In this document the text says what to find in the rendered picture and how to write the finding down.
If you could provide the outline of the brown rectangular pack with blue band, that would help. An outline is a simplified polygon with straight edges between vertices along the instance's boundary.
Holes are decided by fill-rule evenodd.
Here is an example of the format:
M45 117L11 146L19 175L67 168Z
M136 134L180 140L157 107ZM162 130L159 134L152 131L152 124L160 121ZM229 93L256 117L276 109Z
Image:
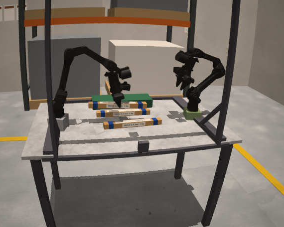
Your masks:
M107 121L103 122L104 129L115 128L127 128L138 126L149 126L162 124L162 119L159 117L143 118L143 119L131 119L131 120L119 120L119 121Z

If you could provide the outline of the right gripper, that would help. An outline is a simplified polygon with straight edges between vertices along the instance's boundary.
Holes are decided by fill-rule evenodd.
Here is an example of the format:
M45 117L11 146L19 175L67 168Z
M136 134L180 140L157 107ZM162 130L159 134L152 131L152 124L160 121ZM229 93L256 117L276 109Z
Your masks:
M191 83L194 83L194 79L191 78L190 73L193 71L193 68L183 65L183 67L186 68L185 74L183 75L182 73L176 74L177 80L176 80L176 87L178 87L181 84L180 90L182 91L186 86L188 86ZM186 75L186 76L185 76ZM186 82L185 82L186 81Z

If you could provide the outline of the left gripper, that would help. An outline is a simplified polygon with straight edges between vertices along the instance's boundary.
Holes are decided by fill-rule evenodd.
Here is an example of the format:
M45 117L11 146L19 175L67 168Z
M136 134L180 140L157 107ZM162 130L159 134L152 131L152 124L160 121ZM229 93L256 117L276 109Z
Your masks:
M110 83L110 93L119 108L121 108L121 100L124 99L124 94L120 92L120 82Z

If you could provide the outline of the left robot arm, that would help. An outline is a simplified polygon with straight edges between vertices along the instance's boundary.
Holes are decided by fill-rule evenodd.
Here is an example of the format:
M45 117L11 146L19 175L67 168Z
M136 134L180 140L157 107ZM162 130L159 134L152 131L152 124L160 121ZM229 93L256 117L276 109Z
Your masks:
M65 91L65 88L66 88L66 83L68 79L70 65L75 56L86 54L89 57L101 63L107 70L110 71L110 72L106 72L104 75L105 77L108 76L109 83L116 83L119 81L119 78L123 80L123 79L132 77L131 71L128 66L124 68L119 68L117 67L117 64L115 62L109 61L109 59L99 56L97 53L90 50L86 46L81 46L81 47L76 47L76 48L67 48L64 51L64 53L65 53L64 65L63 65L60 85L55 95L55 98L53 99L53 103L56 102L53 105L54 114L56 118L62 118L65 115L63 104L65 103L67 95L68 95L67 91ZM130 84L124 81L123 83L120 83L120 92L123 90L130 91L130 87L131 87Z

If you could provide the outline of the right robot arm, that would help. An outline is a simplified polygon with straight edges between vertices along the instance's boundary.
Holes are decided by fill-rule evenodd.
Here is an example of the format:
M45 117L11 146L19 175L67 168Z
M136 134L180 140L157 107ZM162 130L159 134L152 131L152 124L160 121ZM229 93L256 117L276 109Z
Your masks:
M198 58L204 58L206 60L212 61L214 69L212 70L211 75L209 75L205 80L203 80L198 86L191 86L186 92L187 99L189 100L187 104L187 109L189 110L189 112L198 112L198 103L201 102L201 99L199 98L201 92L216 79L223 77L226 73L224 66L222 65L219 58L208 55L198 48L191 47L186 52L180 50L175 56L175 59L177 61L186 64L192 68L194 67L196 62L199 63ZM186 68L183 66L173 68L173 72L176 74L182 73L184 75L185 70Z

